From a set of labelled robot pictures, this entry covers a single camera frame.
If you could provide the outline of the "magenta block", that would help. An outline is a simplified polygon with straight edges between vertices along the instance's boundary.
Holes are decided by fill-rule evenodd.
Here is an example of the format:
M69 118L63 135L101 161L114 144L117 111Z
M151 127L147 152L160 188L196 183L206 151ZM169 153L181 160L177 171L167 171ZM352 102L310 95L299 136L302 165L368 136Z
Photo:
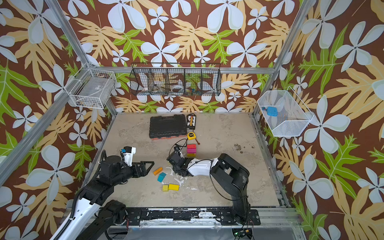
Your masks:
M196 154L197 149L187 149L187 154Z

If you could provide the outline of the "yellow rectangular block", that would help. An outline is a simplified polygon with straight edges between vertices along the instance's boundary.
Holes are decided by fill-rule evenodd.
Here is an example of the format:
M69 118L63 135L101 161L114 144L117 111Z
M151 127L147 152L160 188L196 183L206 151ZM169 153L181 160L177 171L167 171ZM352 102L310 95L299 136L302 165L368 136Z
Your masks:
M169 184L169 185L168 185L168 189L169 189L170 191L179 191L180 186L179 186L179 185L174 185L174 184Z

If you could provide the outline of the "red block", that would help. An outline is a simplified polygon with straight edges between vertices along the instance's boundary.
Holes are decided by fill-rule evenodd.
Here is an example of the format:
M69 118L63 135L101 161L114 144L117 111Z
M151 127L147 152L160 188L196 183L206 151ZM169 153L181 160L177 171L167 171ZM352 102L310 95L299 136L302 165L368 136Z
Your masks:
M188 144L187 145L187 149L196 149L196 148L197 148L196 144Z

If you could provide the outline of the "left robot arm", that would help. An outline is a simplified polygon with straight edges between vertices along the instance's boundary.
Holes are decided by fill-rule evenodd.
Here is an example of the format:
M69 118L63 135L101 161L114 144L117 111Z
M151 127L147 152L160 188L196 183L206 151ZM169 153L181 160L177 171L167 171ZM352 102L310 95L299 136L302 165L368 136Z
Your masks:
M53 240L97 240L109 227L126 221L126 205L108 201L116 186L148 175L153 161L132 161L136 149L124 147L120 155L102 151L92 179L75 195L70 214L53 234Z

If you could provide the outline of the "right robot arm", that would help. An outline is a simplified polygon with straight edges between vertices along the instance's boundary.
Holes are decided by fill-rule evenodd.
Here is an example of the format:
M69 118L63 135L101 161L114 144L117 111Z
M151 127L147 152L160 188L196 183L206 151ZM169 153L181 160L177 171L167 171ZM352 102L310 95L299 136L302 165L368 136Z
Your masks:
M230 195L224 199L232 202L231 218L238 224L245 224L249 217L248 183L250 172L227 154L215 159L199 160L184 158L181 153L171 153L167 161L173 171L182 177L208 176Z

